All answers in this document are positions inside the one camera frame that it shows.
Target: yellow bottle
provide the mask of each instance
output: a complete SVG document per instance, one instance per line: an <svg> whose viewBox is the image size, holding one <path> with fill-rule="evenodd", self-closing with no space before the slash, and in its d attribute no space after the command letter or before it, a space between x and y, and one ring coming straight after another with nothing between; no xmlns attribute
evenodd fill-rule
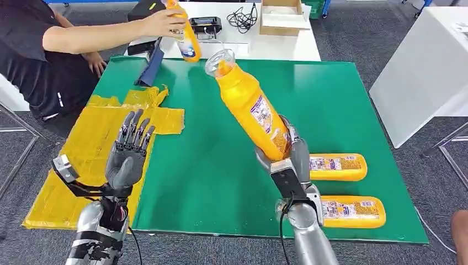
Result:
<svg viewBox="0 0 468 265"><path fill-rule="evenodd" d="M234 52L217 52L206 62L205 70L216 78L222 101L254 144L271 160L282 160L289 148L287 128L259 82L235 63Z"/></svg>
<svg viewBox="0 0 468 265"><path fill-rule="evenodd" d="M193 32L192 26L190 26L187 12L179 5L177 0L168 0L166 8L179 8L183 11L183 14L173 15L174 17L184 18L186 20L185 28L179 32L183 37L181 39L176 39L177 46L179 46L180 53L186 62L198 62L201 58L200 45L198 44L198 40Z"/></svg>
<svg viewBox="0 0 468 265"><path fill-rule="evenodd" d="M311 153L310 179L313 181L360 181L367 164L358 153Z"/></svg>
<svg viewBox="0 0 468 265"><path fill-rule="evenodd" d="M323 225L338 228L377 228L386 221L382 202L369 196L321 196Z"/></svg>

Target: person's hand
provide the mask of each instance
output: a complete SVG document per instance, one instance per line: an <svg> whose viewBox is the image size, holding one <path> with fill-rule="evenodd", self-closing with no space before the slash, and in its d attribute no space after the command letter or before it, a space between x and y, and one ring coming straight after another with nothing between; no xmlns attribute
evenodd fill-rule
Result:
<svg viewBox="0 0 468 265"><path fill-rule="evenodd" d="M310 183L309 148L307 147L307 143L299 136L296 127L294 127L285 116L280 115L280 117L288 129L288 139L291 141L287 158L291 159L299 181L302 184ZM270 167L273 161L257 146L255 147L255 154L258 162L270 173Z"/></svg>
<svg viewBox="0 0 468 265"><path fill-rule="evenodd" d="M120 128L119 136L110 150L105 177L113 189L130 187L140 181L143 173L143 164L146 158L146 149L150 143L155 127L151 126L144 133L150 119L146 118L138 127L143 110L136 114L130 112Z"/></svg>
<svg viewBox="0 0 468 265"><path fill-rule="evenodd" d="M86 54L82 54L83 58L88 61L89 69L92 73L96 73L96 75L101 78L107 63L104 62L101 55L95 52L88 52Z"/></svg>
<svg viewBox="0 0 468 265"><path fill-rule="evenodd" d="M142 19L143 35L180 38L179 31L185 28L186 19L172 15L182 13L181 9L165 9Z"/></svg>

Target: silver robotic arm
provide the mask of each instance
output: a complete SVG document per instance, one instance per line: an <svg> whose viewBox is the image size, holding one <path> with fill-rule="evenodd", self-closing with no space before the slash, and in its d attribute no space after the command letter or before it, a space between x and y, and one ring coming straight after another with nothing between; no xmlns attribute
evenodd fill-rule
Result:
<svg viewBox="0 0 468 265"><path fill-rule="evenodd" d="M311 184L309 149L296 128L284 116L289 130L291 147L289 157L271 162L259 148L257 160L268 171L283 200L276 206L276 215L289 220L293 231L300 265L337 265L335 252L323 233L322 204L317 187Z"/></svg>
<svg viewBox="0 0 468 265"><path fill-rule="evenodd" d="M66 265L117 264L122 255L125 233L129 228L128 197L132 186L142 177L147 148L155 130L151 126L144 133L149 119L138 127L142 113L140 109L137 113L130 112L125 118L107 160L106 184L93 187L78 182L79 175L66 155L52 161L57 175L77 197L99 197L91 199L93 202L81 211L76 239Z"/></svg>

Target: metal table leg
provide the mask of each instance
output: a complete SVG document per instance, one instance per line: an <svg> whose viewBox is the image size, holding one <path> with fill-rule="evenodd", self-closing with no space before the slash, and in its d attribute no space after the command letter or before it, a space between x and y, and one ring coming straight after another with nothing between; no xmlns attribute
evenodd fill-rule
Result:
<svg viewBox="0 0 468 265"><path fill-rule="evenodd" d="M440 140L433 147L425 150L422 153L422 155L425 156L425 157L429 157L432 153L434 153L435 150L438 149L439 146L444 146L444 145L446 145L447 143L449 143L451 141L462 141L462 139L467 139L468 140L468 137L466 137L466 136L459 137L459 135L462 134L465 130L468 130L468 122L465 123L464 125L460 126L458 129L453 131L451 134L444 137L442 140Z"/></svg>
<svg viewBox="0 0 468 265"><path fill-rule="evenodd" d="M467 130L468 130L468 122L465 123L464 125L460 126L458 129L453 131L451 134L444 137L442 140L440 140L433 147L425 150L422 153L422 156L429 157L431 154L434 153L435 150L440 150L442 152L442 154L444 155L445 159L447 159L447 161L449 161L450 165L452 166L452 168L454 169L455 173L458 175L460 180L463 182L463 185L465 185L465 187L468 189L468 178L465 176L465 174L460 169L460 167L456 164L455 160L452 158L449 151L445 148L445 145L450 143L450 142L468 141L468 136L461 135Z"/></svg>
<svg viewBox="0 0 468 265"><path fill-rule="evenodd" d="M31 151L31 149L33 148L34 144L36 143L38 139L39 139L39 136L37 135L33 136L28 146L23 151L23 153L19 157L16 164L13 166L12 171L10 172L10 174L8 174L7 179L2 184L2 186L0 186L0 200L2 200L2 197L5 195L5 192L7 191L8 187L12 183L14 177L16 176L16 173L18 173L19 169L21 168L21 165L23 165L24 160L26 159L26 157L28 156L29 152Z"/></svg>
<svg viewBox="0 0 468 265"><path fill-rule="evenodd" d="M40 136L47 140L47 138L42 135L40 132L38 132L36 129L34 129L31 125L29 125L26 121L24 121L20 116L18 116L14 111L10 110L7 106L3 105L2 102L0 102L0 112L4 112L7 116L12 118L14 121L19 123L22 127L26 128L28 131L30 131L34 136Z"/></svg>
<svg viewBox="0 0 468 265"><path fill-rule="evenodd" d="M26 121L24 121L22 118L20 118L15 112L13 112L12 110L10 110L8 107L6 107L5 105L2 104L2 102L0 102L0 112L4 112L7 116L9 116L10 118L12 118L14 121L16 121L19 125L21 125L21 127L7 127L7 128L0 128L0 133L12 133L12 132L17 132L17 131L29 131L32 135L33 135L33 138L31 139L31 141L29 142L28 146L26 147L26 149L23 151L23 153L21 154L21 156L19 157L19 160L16 162L16 164L13 166L13 169L11 170L11 172L8 174L5 182L0 186L0 200L2 199L2 197L5 195L8 187L10 186L10 184L12 183L14 177L16 176L16 174L18 173L19 169L21 168L21 166L23 165L24 163L24 160L26 159L26 157L28 156L29 152L31 151L31 149L33 148L34 144L37 142L37 140L39 139L39 137L42 137L44 138L46 141L48 141L48 139L46 137L44 137L44 135L42 135L40 132L38 132L36 129L34 129L31 125L29 125Z"/></svg>
<svg viewBox="0 0 468 265"><path fill-rule="evenodd" d="M447 161L449 161L449 163L452 166L452 168L454 169L455 173L458 175L460 180L463 182L463 185L465 185L465 187L468 189L468 178L466 178L463 171L456 164L455 160L452 158L449 151L447 151L447 149L445 149L444 146L439 146L439 149L442 152L442 154L445 156L445 159L447 159Z"/></svg>

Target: green table surface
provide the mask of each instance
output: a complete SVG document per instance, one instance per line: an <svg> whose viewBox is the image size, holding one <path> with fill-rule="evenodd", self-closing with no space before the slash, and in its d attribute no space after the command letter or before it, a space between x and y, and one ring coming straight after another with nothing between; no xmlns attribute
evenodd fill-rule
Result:
<svg viewBox="0 0 468 265"><path fill-rule="evenodd" d="M161 135L152 150L133 228L186 234L277 237L280 198L256 161L253 144L223 104L204 63L163 60L154 85L169 87L162 106L185 109L180 135ZM331 240L428 243L353 63L238 60L275 109L296 125L311 153L355 152L368 164L358 182L317 181L322 195L379 198L387 222L378 229L324 228ZM146 64L111 60L95 94L122 102ZM292 237L285 222L284 234Z"/></svg>

